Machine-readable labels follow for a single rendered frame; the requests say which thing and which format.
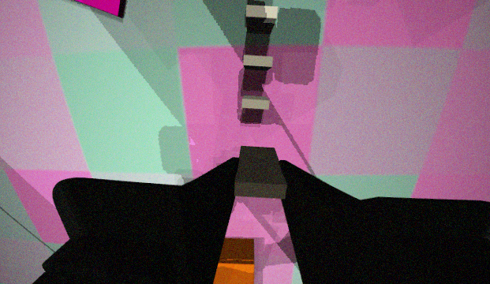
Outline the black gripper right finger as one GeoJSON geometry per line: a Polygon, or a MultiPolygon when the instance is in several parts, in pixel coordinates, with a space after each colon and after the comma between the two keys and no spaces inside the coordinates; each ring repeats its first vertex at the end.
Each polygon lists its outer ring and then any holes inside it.
{"type": "Polygon", "coordinates": [[[284,214],[303,284],[365,284],[393,237],[490,240],[490,202],[376,196],[359,200],[279,160],[284,214]]]}

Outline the magenta flat rectangular tile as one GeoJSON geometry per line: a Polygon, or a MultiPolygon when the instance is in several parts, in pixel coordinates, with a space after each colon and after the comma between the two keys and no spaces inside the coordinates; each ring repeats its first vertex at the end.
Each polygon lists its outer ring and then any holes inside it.
{"type": "Polygon", "coordinates": [[[125,11],[125,0],[74,0],[84,3],[87,6],[97,8],[106,13],[111,13],[117,17],[123,18],[125,11]]]}

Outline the beige domino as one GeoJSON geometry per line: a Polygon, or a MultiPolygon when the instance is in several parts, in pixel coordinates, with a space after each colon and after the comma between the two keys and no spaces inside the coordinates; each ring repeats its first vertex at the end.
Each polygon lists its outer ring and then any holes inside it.
{"type": "Polygon", "coordinates": [[[244,95],[241,108],[269,110],[270,100],[266,96],[244,95]]]}
{"type": "Polygon", "coordinates": [[[277,20],[278,6],[246,5],[247,33],[271,34],[277,20]]]}
{"type": "Polygon", "coordinates": [[[286,199],[286,190],[275,148],[241,146],[234,196],[286,199]]]}
{"type": "Polygon", "coordinates": [[[273,57],[244,55],[243,66],[249,70],[268,71],[273,65],[273,57]]]}

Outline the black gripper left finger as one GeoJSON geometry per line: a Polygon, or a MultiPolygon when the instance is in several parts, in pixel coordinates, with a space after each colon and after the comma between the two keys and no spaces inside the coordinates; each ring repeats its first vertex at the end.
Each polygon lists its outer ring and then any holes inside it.
{"type": "Polygon", "coordinates": [[[75,234],[163,243],[177,284],[214,284],[234,205],[239,158],[184,185],[86,177],[54,185],[54,206],[75,234]]]}

